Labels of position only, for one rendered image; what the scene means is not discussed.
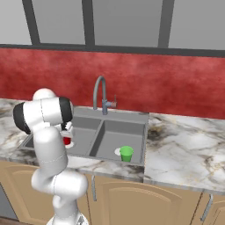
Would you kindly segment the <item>tan cupboard door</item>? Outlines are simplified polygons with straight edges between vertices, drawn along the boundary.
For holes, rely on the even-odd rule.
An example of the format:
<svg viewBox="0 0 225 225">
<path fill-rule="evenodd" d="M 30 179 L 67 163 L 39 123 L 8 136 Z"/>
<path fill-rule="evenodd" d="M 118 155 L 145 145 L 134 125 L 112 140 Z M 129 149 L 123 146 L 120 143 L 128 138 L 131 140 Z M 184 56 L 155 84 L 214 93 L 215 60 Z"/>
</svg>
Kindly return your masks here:
<svg viewBox="0 0 225 225">
<path fill-rule="evenodd" d="M 197 206 L 191 225 L 225 225 L 225 195 L 213 195 L 213 202 L 204 221 L 200 217 L 204 214 L 207 203 L 210 200 L 209 193 L 203 193 Z"/>
<path fill-rule="evenodd" d="M 76 201 L 88 180 L 65 163 L 40 167 L 0 161 L 0 182 L 18 219 L 32 225 L 89 225 Z"/>
<path fill-rule="evenodd" d="M 91 176 L 88 177 L 91 225 L 192 223 L 199 192 L 95 176 L 97 201 L 93 201 Z"/>
</svg>

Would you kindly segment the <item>dark grey window frame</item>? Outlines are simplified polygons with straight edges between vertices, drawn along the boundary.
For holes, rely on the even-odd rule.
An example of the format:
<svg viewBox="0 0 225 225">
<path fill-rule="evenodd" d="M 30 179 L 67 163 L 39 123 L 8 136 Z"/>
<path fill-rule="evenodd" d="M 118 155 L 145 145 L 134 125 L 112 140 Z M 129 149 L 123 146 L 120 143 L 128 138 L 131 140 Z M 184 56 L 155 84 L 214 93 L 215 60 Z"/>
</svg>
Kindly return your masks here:
<svg viewBox="0 0 225 225">
<path fill-rule="evenodd" d="M 82 11 L 84 15 L 84 44 L 53 44 L 41 43 L 36 17 L 34 16 L 32 0 L 22 0 L 22 7 L 25 11 L 25 21 L 28 23 L 28 32 L 31 36 L 31 45 L 2 44 L 0 48 L 21 48 L 21 49 L 45 49 L 60 51 L 85 51 L 85 52 L 106 52 L 122 54 L 159 54 L 159 55 L 182 55 L 182 56 L 203 56 L 225 58 L 225 50 L 203 50 L 203 49 L 182 49 L 182 48 L 161 48 L 161 47 L 112 47 L 97 46 L 94 39 L 94 23 L 92 12 L 92 0 L 82 0 Z"/>
</svg>

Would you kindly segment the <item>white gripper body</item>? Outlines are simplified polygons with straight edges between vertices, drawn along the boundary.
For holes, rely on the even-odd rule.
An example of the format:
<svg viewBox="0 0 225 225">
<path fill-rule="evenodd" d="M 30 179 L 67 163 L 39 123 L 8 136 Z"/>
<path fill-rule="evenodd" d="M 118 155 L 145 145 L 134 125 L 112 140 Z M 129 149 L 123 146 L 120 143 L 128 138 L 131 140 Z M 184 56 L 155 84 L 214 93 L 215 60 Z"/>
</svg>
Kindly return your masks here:
<svg viewBox="0 0 225 225">
<path fill-rule="evenodd" d="M 62 130 L 61 131 L 61 135 L 62 135 L 62 137 L 72 138 L 74 136 L 74 131 L 73 131 L 73 129 L 70 129 L 70 130 Z"/>
</svg>

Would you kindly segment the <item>grey appliance front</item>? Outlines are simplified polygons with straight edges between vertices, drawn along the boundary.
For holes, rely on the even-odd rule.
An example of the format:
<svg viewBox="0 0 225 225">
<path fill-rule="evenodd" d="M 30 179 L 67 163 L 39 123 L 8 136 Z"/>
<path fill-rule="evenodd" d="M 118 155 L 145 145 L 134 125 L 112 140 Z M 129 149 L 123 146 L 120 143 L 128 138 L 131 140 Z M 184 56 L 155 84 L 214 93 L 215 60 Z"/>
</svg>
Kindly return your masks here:
<svg viewBox="0 0 225 225">
<path fill-rule="evenodd" d="M 16 216 L 16 213 L 14 212 L 1 183 L 0 183 L 0 216 L 16 221 L 18 220 L 18 217 Z"/>
</svg>

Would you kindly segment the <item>grey curved tap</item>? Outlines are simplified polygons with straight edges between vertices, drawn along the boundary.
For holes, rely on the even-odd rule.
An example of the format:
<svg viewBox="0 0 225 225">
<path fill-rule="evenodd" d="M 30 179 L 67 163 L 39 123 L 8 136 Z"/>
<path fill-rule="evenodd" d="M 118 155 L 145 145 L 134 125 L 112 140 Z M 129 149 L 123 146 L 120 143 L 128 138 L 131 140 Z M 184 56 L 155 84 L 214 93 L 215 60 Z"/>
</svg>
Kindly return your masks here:
<svg viewBox="0 0 225 225">
<path fill-rule="evenodd" d="M 102 84 L 102 114 L 107 115 L 108 108 L 115 108 L 117 106 L 117 101 L 109 102 L 106 98 L 106 82 L 103 76 L 99 76 L 97 81 L 95 82 L 94 90 L 93 90 L 93 109 L 98 109 L 98 87 L 99 84 Z"/>
</svg>

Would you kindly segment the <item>green cup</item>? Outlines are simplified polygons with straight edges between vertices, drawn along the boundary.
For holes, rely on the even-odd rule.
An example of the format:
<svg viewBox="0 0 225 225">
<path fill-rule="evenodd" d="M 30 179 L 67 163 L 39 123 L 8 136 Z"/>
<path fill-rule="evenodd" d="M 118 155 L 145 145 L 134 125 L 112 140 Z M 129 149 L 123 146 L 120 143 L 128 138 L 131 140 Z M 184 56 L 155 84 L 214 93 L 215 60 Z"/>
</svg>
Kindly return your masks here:
<svg viewBox="0 0 225 225">
<path fill-rule="evenodd" d="M 120 156 L 123 162 L 130 162 L 134 150 L 130 146 L 123 146 L 120 148 Z"/>
</svg>

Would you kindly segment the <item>grey double basin sink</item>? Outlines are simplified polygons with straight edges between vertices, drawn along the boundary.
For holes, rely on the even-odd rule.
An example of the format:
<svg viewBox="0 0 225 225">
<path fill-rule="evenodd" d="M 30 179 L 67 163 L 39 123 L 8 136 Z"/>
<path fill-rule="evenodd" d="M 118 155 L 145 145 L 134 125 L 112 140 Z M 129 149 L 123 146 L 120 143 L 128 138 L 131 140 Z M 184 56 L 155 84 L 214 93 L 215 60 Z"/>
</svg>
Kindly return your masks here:
<svg viewBox="0 0 225 225">
<path fill-rule="evenodd" d="M 108 112 L 77 107 L 68 130 L 74 136 L 65 145 L 67 156 L 84 156 L 101 161 L 120 162 L 120 148 L 130 146 L 134 153 L 130 163 L 142 165 L 146 144 L 149 116 L 130 112 Z M 30 134 L 24 145 L 34 150 Z"/>
</svg>

